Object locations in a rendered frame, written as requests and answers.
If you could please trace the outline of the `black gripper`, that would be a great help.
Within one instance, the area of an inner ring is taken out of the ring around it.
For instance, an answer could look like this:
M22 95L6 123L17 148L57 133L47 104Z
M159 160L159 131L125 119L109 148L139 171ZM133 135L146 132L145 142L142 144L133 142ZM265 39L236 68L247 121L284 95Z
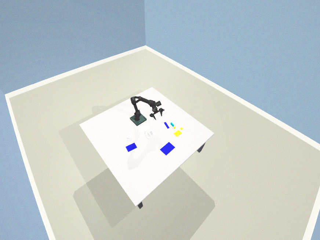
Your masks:
M158 113L158 112L160 112L160 114L161 114L161 116L162 116L163 109L162 109L162 108L160 108L158 111L157 111L157 110L156 110L156 111L154 111L154 113L153 113L153 114L152 114L152 113L150 114L150 117L153 117L153 118L156 120L156 118L155 118L155 116L154 116L154 115L155 115L156 113Z

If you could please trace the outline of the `yellow flat plate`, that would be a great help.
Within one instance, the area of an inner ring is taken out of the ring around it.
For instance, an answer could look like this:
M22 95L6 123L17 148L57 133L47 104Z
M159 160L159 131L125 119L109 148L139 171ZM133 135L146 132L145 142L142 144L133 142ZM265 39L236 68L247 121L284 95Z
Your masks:
M179 130L177 132L174 133L174 135L176 135L177 137L182 134Z

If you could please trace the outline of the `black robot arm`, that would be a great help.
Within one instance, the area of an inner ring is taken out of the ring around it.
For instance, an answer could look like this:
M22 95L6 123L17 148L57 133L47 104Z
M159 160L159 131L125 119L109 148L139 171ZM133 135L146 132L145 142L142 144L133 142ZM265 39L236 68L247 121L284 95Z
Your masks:
M135 100L135 99L138 99L138 100ZM143 97L141 97L141 96L131 97L130 100L131 100L131 103L133 104L134 109L135 109L135 113L134 113L135 118L134 118L134 119L135 119L136 121L140 120L139 117L141 116L140 110L138 110L137 105L136 105L136 103L138 103L139 101L142 101L142 102L147 103L147 104L148 104L150 107L152 107L152 108L155 107L155 108L152 109L153 112L156 111L156 110L157 110L157 107L161 105L161 102L160 102L160 101L155 102L155 101L153 101L153 100L145 99L145 98L143 98ZM157 106L157 107L156 107L156 106Z

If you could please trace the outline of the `blue flat plate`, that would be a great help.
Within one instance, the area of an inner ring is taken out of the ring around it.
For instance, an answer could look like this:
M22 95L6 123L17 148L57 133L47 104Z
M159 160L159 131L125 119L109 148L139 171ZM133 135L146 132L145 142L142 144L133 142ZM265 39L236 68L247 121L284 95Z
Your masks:
M126 146L126 149L127 149L128 152L132 151L132 150L134 150L136 148L137 148L137 146L135 145L135 143L132 143L132 144Z
M162 147L160 150L165 154L168 155L175 147L168 142L164 147Z

